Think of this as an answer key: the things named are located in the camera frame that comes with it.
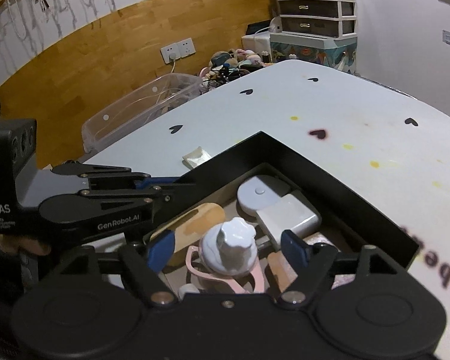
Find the person's left hand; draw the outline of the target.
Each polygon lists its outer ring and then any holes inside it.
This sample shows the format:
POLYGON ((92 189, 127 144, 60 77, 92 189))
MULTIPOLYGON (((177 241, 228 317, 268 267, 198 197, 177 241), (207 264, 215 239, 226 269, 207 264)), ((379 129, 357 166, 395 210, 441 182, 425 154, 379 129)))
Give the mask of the person's left hand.
POLYGON ((0 234, 0 250, 9 255, 16 255, 25 250, 29 254, 45 256, 50 253, 51 248, 31 238, 0 234))

